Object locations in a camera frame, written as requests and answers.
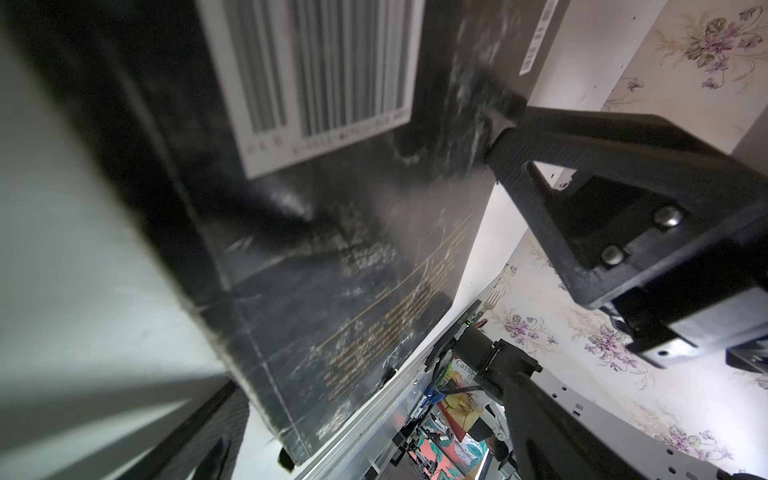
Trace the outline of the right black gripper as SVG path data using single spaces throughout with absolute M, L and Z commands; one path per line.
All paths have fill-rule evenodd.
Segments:
M 544 108 L 485 160 L 574 301 L 614 299 L 631 353 L 767 373 L 764 176 L 658 116 Z

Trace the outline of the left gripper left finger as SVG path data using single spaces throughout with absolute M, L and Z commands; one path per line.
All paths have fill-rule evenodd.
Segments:
M 249 418 L 249 401 L 228 382 L 122 479 L 230 479 Z

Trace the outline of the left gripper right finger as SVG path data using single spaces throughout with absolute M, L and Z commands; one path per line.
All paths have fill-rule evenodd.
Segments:
M 509 378 L 503 401 L 521 478 L 643 477 L 530 378 Z

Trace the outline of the black paperback book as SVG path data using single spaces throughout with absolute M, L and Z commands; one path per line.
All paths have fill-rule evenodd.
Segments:
M 451 308 L 564 1 L 5 1 L 286 456 Z

